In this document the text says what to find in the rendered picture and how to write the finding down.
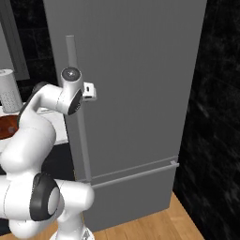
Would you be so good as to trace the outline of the grey fridge door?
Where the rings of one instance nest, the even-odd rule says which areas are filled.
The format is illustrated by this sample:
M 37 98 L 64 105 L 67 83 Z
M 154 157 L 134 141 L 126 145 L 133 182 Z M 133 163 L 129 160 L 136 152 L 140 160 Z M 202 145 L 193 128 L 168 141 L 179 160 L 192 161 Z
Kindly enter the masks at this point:
M 74 36 L 93 177 L 178 155 L 207 0 L 43 0 L 57 70 Z

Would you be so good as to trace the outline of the brown wooden bowl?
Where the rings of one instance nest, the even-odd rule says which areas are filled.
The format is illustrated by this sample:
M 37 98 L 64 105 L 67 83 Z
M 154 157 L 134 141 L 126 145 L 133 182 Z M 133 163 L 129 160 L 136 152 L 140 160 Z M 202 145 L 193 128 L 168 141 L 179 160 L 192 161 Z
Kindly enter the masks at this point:
M 0 140 L 12 137 L 18 130 L 17 115 L 5 115 L 0 117 Z

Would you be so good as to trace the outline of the grey fridge drawer front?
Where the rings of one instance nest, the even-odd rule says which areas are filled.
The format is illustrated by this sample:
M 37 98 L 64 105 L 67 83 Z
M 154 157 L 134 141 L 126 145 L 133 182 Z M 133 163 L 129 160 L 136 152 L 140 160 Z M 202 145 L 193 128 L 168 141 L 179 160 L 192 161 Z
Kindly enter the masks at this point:
M 86 226 L 97 232 L 165 210 L 176 169 L 94 189 L 94 203 L 83 213 Z

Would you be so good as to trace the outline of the black base cupboard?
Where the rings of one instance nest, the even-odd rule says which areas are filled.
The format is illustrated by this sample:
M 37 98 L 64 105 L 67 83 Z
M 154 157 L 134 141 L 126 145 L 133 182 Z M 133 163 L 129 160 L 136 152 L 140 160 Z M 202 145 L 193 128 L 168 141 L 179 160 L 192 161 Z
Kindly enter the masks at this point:
M 69 144 L 55 145 L 44 160 L 41 170 L 54 179 L 74 181 L 74 167 Z

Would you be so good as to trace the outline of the white perforated cylinder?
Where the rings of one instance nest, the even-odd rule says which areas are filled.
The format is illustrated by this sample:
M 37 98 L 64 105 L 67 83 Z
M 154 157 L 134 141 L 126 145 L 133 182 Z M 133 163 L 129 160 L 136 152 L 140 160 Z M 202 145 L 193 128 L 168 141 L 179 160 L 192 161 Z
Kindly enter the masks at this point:
M 23 106 L 12 69 L 0 69 L 0 102 L 4 113 L 17 113 Z

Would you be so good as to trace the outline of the grey wall cupboard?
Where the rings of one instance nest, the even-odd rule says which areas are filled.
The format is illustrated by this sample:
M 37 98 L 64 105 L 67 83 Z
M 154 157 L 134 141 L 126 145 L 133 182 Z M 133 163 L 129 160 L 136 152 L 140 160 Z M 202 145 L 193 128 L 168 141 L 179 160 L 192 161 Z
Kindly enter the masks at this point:
M 10 0 L 0 0 L 0 69 L 12 69 L 17 81 L 29 79 Z

